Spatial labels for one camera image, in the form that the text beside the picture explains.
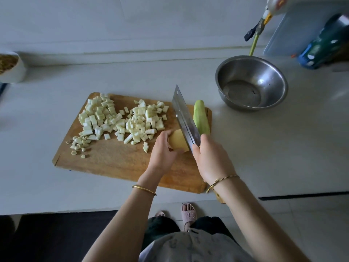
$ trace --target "wall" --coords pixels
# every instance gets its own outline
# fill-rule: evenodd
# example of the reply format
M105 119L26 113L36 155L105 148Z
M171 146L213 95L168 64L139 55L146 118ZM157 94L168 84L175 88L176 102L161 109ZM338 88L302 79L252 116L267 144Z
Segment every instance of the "wall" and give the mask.
M246 46L266 0L0 0L0 50L92 53ZM266 27L266 45L282 16Z

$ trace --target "white bowl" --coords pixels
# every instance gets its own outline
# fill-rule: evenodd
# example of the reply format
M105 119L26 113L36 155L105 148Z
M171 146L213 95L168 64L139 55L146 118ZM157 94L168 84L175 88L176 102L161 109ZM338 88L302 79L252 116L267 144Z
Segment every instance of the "white bowl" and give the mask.
M27 73L27 68L17 53L7 52L6 54L18 56L18 62L15 65L15 67L13 67L10 70L7 70L3 74L0 74L0 82L2 82L2 83L19 83L24 79L25 74Z

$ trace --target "white countertop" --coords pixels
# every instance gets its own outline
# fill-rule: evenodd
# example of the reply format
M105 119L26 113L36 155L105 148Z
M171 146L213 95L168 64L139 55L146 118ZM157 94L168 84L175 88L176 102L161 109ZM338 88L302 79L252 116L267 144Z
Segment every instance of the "white countertop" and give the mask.
M215 84L223 59L33 68L0 100L0 215L116 208L134 182L55 168L54 154L91 92L171 101L179 85L188 104L212 109L212 135L258 196L349 190L348 73L310 71L272 60L289 94L276 108L241 113ZM214 199L158 188L155 203Z

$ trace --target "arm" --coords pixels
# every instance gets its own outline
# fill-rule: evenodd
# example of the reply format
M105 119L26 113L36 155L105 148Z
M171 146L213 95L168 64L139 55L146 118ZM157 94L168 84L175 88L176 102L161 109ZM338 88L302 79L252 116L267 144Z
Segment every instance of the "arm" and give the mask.
M226 151L206 134L201 136L200 148L193 148L200 174L209 185L235 174ZM239 177L227 178L214 189L230 208L258 262L309 261Z
M170 152L167 138L171 131L162 132L154 145L147 170L138 179L137 185L153 192L166 174L177 155ZM85 255L83 262L138 261L144 232L154 195L134 188L101 235Z

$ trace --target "person's left hand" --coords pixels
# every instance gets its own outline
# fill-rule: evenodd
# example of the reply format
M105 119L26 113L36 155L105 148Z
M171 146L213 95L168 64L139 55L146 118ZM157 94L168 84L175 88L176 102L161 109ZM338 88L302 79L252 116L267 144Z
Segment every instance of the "person's left hand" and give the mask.
M169 135L171 135L171 131L163 131L157 137L151 152L151 159L149 161L147 171L152 171L160 176L163 176L171 169L171 166L177 156L184 152L182 149L173 151L169 150L169 145L167 142Z

